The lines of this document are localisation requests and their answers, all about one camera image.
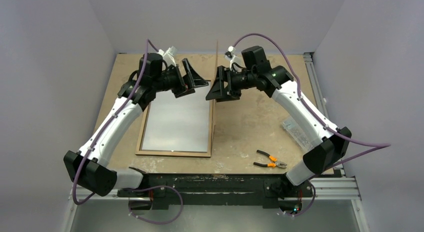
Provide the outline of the brown cardboard backing board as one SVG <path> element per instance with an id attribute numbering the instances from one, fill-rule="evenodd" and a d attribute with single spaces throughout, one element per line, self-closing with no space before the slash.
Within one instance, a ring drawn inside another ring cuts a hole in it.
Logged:
<path id="1" fill-rule="evenodd" d="M 218 59 L 219 59 L 219 41 L 216 41 L 215 44 L 215 62 L 214 62 L 214 69 L 213 69 L 213 84 L 211 86 L 211 90 L 212 90 L 212 94 L 215 94 L 216 92 L 216 88 L 215 88 L 215 84 L 216 84 L 216 79 L 217 79 L 217 67 L 218 67 Z M 215 126 L 216 126 L 216 100 L 213 99 L 212 100 L 212 127 L 211 127 L 211 148 L 213 147 L 214 144 L 214 134 L 215 134 Z"/>

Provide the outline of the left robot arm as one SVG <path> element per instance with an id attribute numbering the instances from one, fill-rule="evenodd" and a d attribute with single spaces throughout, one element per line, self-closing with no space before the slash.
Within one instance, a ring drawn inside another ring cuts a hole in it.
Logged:
<path id="1" fill-rule="evenodd" d="M 185 75 L 177 64 L 167 62 L 159 53 L 146 53 L 139 60 L 139 67 L 121 86 L 114 104 L 94 134 L 76 152 L 67 151 L 63 161 L 72 185 L 72 199 L 81 205 L 86 200 L 77 198 L 77 186 L 92 195 L 106 196 L 113 189 L 130 189 L 138 197 L 146 195 L 149 183 L 138 169 L 121 172 L 108 169 L 115 148 L 130 125 L 137 119 L 157 93 L 170 91 L 175 98 L 193 94 L 195 89 L 208 86 L 190 65 L 182 60 Z"/>

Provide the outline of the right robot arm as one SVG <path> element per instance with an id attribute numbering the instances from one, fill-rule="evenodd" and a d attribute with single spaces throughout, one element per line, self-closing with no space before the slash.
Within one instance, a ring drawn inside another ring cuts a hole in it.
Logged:
<path id="1" fill-rule="evenodd" d="M 347 151 L 352 136 L 347 127 L 340 128 L 327 119 L 298 90 L 298 83 L 283 66 L 272 67 L 261 46 L 241 52 L 245 67 L 218 66 L 206 100 L 225 102 L 239 100 L 243 89 L 256 88 L 282 106 L 308 136 L 312 149 L 301 162 L 285 173 L 281 190 L 288 196 L 300 190 L 301 184 L 314 175 L 328 170 Z"/>

